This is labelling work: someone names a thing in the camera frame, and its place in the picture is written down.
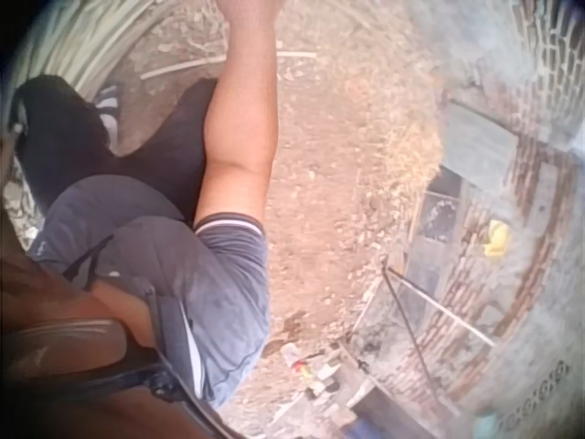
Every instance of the leg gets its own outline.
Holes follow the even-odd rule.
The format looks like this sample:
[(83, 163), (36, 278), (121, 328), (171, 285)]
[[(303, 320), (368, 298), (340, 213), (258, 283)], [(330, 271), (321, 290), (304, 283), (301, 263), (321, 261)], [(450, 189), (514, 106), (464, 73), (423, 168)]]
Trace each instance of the leg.
[(137, 178), (170, 199), (193, 221), (205, 172), (203, 124), (216, 80), (200, 80), (185, 91), (158, 131), (124, 157), (118, 174)]
[(13, 99), (10, 123), (26, 116), (16, 158), (41, 212), (46, 213), (69, 186), (108, 172), (115, 156), (95, 107), (62, 78), (39, 76), (22, 85)]

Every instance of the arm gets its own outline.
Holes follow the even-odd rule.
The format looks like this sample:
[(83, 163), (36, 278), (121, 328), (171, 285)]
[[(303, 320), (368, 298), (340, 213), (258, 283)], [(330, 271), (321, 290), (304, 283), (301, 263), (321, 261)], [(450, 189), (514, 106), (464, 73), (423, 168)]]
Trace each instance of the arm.
[(230, 23), (226, 70), (207, 112), (207, 167), (195, 223), (220, 212), (262, 222), (278, 142), (278, 0), (218, 0)]

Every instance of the black strap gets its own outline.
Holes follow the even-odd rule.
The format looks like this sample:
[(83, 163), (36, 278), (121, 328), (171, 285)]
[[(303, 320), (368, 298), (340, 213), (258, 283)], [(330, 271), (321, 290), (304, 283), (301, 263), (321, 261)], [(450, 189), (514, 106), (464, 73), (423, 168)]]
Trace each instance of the black strap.
[(84, 285), (84, 288), (87, 287), (88, 285), (90, 285), (93, 282), (93, 279), (95, 277), (95, 267), (98, 264), (98, 257), (100, 255), (100, 252), (105, 249), (106, 245), (108, 245), (108, 242), (110, 242), (113, 238), (113, 235), (107, 236), (106, 238), (104, 238), (103, 240), (101, 240), (98, 245), (96, 245), (95, 247), (90, 248), (89, 250), (87, 250), (85, 253), (83, 253), (78, 259), (76, 259), (69, 267), (67, 270), (65, 270), (63, 272), (63, 277), (65, 277), (65, 279), (67, 279), (70, 282), (73, 282), (73, 280), (80, 274), (80, 268), (83, 265), (84, 262), (86, 262), (88, 259), (90, 259), (90, 267), (88, 270), (88, 280), (87, 283)]

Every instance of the yellow object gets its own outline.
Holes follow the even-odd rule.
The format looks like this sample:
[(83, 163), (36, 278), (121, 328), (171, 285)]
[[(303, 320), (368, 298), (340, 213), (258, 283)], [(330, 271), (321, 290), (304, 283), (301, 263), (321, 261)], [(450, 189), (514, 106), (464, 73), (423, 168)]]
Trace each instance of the yellow object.
[(488, 243), (484, 245), (484, 255), (490, 258), (499, 258), (505, 254), (510, 237), (510, 226), (497, 219), (490, 221)]

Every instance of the gray t-shirt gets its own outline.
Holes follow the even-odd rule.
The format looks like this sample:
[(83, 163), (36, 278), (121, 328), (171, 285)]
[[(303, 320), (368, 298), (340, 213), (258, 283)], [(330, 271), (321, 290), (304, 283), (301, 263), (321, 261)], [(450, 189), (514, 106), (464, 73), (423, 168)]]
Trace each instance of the gray t-shirt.
[(226, 213), (193, 231), (155, 189), (129, 177), (95, 176), (61, 194), (28, 254), (65, 273), (101, 243), (73, 283), (83, 287), (94, 273), (146, 301), (154, 292), (161, 303), (177, 303), (153, 312), (154, 325), (171, 363), (184, 373), (187, 364), (197, 396), (220, 406), (255, 365), (269, 332), (261, 226)]

